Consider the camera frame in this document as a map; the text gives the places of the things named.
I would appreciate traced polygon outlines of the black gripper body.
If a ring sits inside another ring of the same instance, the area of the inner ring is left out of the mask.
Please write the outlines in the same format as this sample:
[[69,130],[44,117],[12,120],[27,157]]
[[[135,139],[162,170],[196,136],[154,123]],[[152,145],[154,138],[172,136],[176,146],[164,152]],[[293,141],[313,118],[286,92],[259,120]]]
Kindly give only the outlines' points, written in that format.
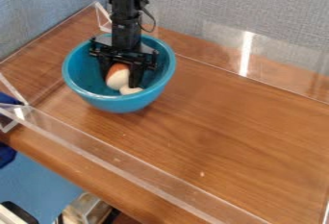
[[131,64],[134,62],[140,62],[147,70],[154,70],[156,67],[158,51],[140,43],[132,49],[119,49],[112,46],[112,36],[99,35],[89,39],[89,49],[88,54],[95,57],[111,58],[114,63],[123,62]]

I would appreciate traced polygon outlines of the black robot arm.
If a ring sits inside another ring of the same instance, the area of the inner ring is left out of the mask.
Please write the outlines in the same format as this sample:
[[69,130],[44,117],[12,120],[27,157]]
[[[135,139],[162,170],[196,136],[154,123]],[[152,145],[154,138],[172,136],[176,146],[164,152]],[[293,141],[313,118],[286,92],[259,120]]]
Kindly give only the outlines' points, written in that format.
[[108,2],[112,5],[111,37],[92,37],[88,54],[98,59],[102,77],[106,77],[116,63],[126,64],[130,70],[128,86],[136,87],[143,80],[144,72],[156,67],[158,52],[142,41],[143,14],[154,20],[146,9],[148,0],[108,0]]

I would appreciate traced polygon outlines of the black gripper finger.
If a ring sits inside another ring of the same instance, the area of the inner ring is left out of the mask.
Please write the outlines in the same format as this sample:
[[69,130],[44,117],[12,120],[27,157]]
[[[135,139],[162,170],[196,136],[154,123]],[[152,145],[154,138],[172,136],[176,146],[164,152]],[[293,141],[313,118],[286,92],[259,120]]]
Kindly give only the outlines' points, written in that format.
[[99,61],[99,66],[100,66],[102,78],[106,79],[108,72],[110,72],[110,69],[114,65],[114,61],[111,58],[107,58],[107,57],[99,57],[98,61]]
[[138,87],[144,75],[146,68],[139,62],[134,62],[130,65],[130,77],[128,77],[128,86],[131,88]]

